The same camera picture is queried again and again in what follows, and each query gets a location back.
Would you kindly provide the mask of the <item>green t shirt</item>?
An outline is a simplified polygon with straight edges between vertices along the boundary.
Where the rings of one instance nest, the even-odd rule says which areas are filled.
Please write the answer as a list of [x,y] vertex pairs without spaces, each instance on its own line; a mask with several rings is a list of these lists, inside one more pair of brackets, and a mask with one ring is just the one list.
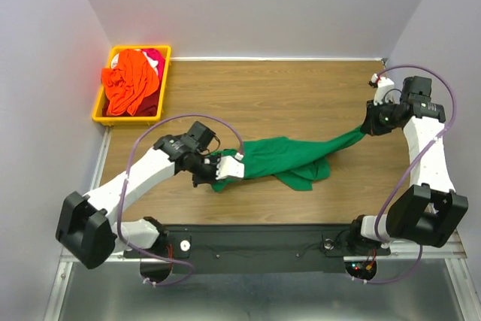
[[244,180],[274,176],[290,189],[311,191],[313,183],[330,177],[328,156],[358,143],[357,127],[329,141],[299,141],[287,137],[244,143]]

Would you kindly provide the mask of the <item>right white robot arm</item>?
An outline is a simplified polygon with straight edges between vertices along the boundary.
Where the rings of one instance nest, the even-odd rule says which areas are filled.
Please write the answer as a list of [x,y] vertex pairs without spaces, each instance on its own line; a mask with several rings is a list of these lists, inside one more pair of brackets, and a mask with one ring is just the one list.
[[395,84],[373,75],[376,92],[366,104],[361,126],[366,135],[384,135],[401,129],[408,145],[410,165],[402,180],[408,189],[393,195],[381,216],[361,215],[346,234],[346,245],[354,253],[388,247],[396,239],[441,248],[467,213],[468,200],[455,191],[446,165],[443,145],[446,115],[441,104],[431,100],[431,79],[408,77],[398,101]]

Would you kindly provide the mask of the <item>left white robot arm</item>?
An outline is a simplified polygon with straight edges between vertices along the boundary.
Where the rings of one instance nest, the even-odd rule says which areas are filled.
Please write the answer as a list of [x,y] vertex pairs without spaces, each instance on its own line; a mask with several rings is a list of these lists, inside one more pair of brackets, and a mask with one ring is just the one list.
[[150,256],[166,251],[164,227],[152,217],[121,223],[121,213],[157,184],[181,171],[197,182],[216,179],[218,158],[204,154],[216,133],[199,121],[181,135],[161,137],[129,170],[62,203],[56,240],[86,268],[101,265],[111,254],[134,247]]

